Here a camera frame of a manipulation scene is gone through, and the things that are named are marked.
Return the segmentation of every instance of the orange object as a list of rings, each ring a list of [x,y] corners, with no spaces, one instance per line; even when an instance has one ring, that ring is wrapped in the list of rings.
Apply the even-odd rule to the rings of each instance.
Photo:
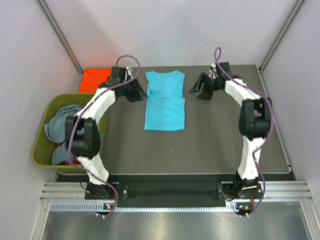
[[[110,68],[85,68],[79,87],[79,93],[95,93],[99,85],[111,75]]]

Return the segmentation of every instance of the clothes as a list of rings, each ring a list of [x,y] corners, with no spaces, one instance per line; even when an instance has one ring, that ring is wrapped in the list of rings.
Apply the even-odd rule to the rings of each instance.
[[[55,143],[62,143],[52,153],[51,164],[58,165],[68,162],[68,151],[65,144],[65,120],[69,115],[75,115],[83,109],[83,106],[77,104],[70,104],[59,109],[56,115],[49,123],[44,125],[44,132],[48,139]]]
[[[185,129],[185,99],[183,88],[185,74],[147,72],[147,87],[144,130],[178,131]]]
[[[146,101],[144,130],[185,130],[185,99],[152,99]]]

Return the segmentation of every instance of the white backdrop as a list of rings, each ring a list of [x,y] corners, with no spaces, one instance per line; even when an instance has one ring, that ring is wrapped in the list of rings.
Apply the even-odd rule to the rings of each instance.
[[[260,65],[295,0],[46,0],[81,66]]]
[[[320,211],[320,1],[307,0],[264,74],[296,174]]]
[[[45,181],[32,147],[48,103],[76,92],[79,74],[36,1],[0,2],[0,239],[27,240]]]

